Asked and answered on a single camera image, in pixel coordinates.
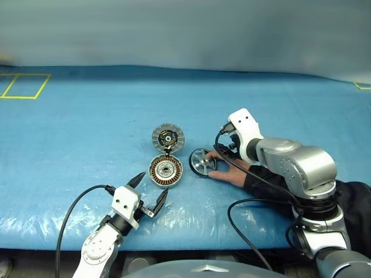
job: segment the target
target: circular metal part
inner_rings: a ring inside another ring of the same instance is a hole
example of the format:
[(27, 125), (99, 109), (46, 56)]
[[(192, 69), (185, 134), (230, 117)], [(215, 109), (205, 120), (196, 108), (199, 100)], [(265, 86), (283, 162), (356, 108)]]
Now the circular metal part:
[(164, 123), (152, 132), (152, 142), (160, 152), (165, 152), (165, 149), (169, 147), (171, 147), (171, 152), (176, 152), (184, 145), (184, 133), (174, 124)]
[(159, 155), (153, 158), (148, 169), (150, 178), (161, 188), (174, 186), (183, 173), (183, 166), (178, 158)]
[(207, 149), (195, 149), (189, 159), (192, 171), (201, 177), (208, 177), (209, 172), (216, 171), (217, 162), (215, 158), (206, 158)]

